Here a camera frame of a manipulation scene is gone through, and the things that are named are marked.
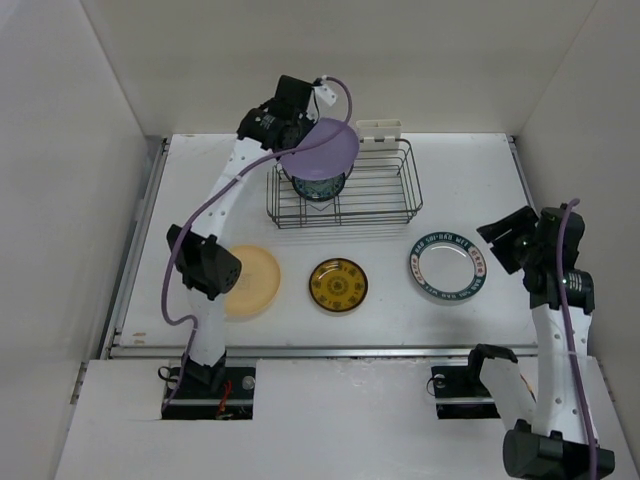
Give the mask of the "white plate blue rim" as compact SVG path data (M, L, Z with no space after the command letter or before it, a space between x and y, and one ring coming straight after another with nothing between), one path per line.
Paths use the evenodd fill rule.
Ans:
M463 302L475 296L488 273L481 250L466 237L448 231L419 238L410 249L408 264L418 287L441 302Z

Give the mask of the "purple plastic plate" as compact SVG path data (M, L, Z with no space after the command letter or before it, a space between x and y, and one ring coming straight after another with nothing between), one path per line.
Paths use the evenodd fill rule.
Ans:
M283 169L290 176L312 181L348 173L359 153L359 138L350 126L343 126L342 121L321 118L299 146L315 144L337 131L338 135L323 145L282 156Z

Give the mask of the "teal blue patterned plate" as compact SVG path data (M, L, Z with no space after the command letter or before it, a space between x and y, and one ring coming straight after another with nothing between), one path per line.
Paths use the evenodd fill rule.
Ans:
M291 183L301 198L311 202L326 202L341 193L346 183L346 175L340 174L324 180L304 180L292 177Z

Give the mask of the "beige plastic plate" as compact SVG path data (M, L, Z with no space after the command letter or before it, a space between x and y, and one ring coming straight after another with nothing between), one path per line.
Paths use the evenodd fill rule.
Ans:
M239 280L225 297L228 318L249 318L270 306L278 295L281 270L273 254L257 245L236 245L231 249L242 264Z

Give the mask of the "small yellow patterned plate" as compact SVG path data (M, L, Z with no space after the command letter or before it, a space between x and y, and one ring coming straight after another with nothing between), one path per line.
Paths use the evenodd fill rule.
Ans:
M346 258L330 258L314 267L308 291L312 301L325 312L348 314L366 299L369 280L364 269Z

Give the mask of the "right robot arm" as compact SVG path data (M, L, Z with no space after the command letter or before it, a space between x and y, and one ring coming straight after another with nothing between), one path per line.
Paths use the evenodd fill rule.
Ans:
M496 345L471 350L463 381L489 392L506 433L502 460L517 479L604 479L615 454L600 446L583 368L595 310L592 276L576 266L585 233L578 200L535 212L523 207L478 228L504 270L522 272L537 338L537 390L516 354Z

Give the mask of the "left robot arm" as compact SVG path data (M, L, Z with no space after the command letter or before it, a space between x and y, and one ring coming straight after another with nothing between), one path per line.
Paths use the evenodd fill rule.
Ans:
M236 130L235 143L209 198L181 225L167 232L170 256L160 294L160 309L170 326L191 325L178 370L165 377L174 397L184 381L201 396L217 394L226 367L224 312L220 296L237 283L243 265L228 249L226 225L253 170L284 156L316 151L332 140L313 140L317 122L308 110L330 82L280 77L275 94L251 109Z

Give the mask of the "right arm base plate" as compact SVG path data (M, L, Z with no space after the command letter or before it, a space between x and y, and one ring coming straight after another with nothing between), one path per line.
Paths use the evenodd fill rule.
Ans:
M479 380L469 376L466 366L432 366L426 390L435 398L435 410L439 420L500 417L488 390Z

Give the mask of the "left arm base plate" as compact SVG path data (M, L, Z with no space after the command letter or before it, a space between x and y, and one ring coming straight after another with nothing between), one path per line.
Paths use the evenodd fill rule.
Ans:
M208 386L183 374L179 366L162 366L165 382L161 402L163 420L252 420L256 388L255 365L228 365L220 381Z

